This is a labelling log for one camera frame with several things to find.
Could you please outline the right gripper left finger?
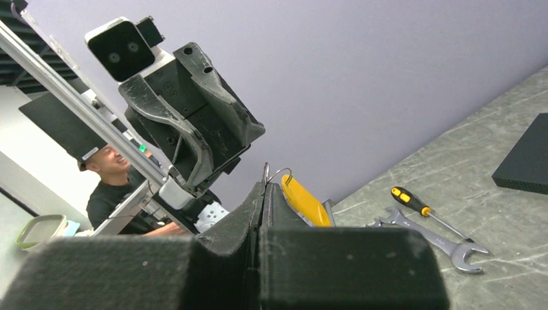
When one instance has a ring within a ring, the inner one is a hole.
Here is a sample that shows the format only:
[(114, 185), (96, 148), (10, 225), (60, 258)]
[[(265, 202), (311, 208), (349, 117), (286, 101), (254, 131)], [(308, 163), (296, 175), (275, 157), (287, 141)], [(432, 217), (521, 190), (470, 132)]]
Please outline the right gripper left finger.
[(251, 222), (265, 185), (196, 236), (56, 238), (31, 254), (2, 309), (259, 309)]

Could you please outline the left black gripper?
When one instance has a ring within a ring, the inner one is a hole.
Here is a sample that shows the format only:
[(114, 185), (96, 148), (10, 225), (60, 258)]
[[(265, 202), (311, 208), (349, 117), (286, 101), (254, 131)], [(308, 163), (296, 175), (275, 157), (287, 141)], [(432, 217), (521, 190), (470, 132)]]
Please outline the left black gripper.
[(171, 176), (199, 197), (222, 173), (234, 169), (266, 129), (195, 42), (173, 56), (177, 60), (147, 77), (131, 77), (118, 91), (136, 133), (163, 152)]

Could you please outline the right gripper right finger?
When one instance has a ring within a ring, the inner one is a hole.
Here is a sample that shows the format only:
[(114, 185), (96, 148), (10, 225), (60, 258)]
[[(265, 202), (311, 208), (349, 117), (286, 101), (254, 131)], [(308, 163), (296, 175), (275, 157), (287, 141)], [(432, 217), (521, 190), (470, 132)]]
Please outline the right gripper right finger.
[(310, 227), (270, 183), (258, 237), (263, 309), (450, 307), (433, 250), (410, 229)]

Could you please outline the yellow tag key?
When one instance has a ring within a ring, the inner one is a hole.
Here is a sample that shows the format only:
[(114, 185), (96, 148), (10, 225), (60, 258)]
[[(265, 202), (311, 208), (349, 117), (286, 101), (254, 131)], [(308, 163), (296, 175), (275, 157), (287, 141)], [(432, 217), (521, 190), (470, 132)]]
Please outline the yellow tag key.
[(310, 227), (334, 227), (335, 222), (325, 206), (297, 181), (289, 167), (271, 174), (269, 163), (265, 162), (262, 178), (268, 184), (281, 172), (287, 172), (280, 177), (282, 195), (296, 215)]

